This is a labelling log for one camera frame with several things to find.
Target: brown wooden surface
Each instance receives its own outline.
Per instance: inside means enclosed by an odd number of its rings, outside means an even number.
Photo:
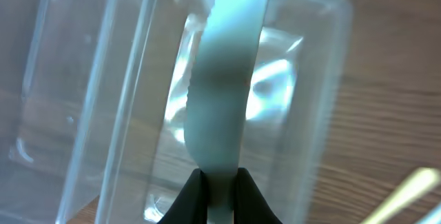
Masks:
[[[359,223],[420,166],[441,167],[441,0],[352,0],[353,34],[308,223]],[[414,223],[437,190],[390,223]],[[97,200],[70,223],[93,223]]]

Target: wood grain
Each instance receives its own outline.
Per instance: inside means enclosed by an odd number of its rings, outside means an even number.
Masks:
[[[441,168],[441,0],[352,0],[353,34],[308,223],[359,223],[412,170]],[[441,190],[390,223],[414,223]],[[93,223],[96,201],[71,223]]]

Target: cream-colored utensil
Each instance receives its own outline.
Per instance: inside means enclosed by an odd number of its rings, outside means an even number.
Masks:
[[[361,224],[383,224],[440,183],[440,171],[418,168]]]

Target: wooden table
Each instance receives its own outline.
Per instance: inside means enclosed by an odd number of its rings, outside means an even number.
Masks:
[[[352,0],[353,34],[308,223],[359,223],[421,166],[441,167],[441,0]],[[429,194],[390,220],[414,223]],[[70,223],[93,223],[97,200]]]

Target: clear plastic container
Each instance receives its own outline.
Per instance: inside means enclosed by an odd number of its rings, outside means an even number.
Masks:
[[[0,223],[98,196],[142,0],[0,0]]]
[[[183,117],[214,0],[143,0],[97,223],[156,223],[197,167]],[[351,25],[348,0],[269,0],[240,152],[283,223],[303,223]]]

